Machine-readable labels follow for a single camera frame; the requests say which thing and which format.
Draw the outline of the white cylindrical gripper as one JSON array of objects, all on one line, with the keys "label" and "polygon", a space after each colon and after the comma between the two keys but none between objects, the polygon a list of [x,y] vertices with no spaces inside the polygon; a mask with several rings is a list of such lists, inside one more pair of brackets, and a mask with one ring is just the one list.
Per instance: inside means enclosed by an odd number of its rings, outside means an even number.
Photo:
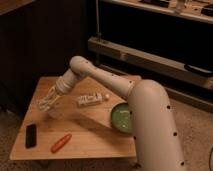
[{"label": "white cylindrical gripper", "polygon": [[49,89],[48,93],[38,101],[37,108],[40,111],[47,111],[53,108],[61,98],[61,95],[57,95],[57,93],[69,93],[78,81],[78,76],[71,69],[68,69],[62,76],[60,76],[56,80],[55,87],[52,86]]}]

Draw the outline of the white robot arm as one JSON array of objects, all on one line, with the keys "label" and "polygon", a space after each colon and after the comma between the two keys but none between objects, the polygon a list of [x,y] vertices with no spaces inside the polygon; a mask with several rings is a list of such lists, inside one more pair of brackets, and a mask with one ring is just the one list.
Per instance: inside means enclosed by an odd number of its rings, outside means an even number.
[{"label": "white robot arm", "polygon": [[138,171],[187,171],[168,94],[156,81],[132,81],[102,70],[82,56],[74,56],[69,69],[39,100],[38,108],[49,110],[87,76],[128,103]]}]

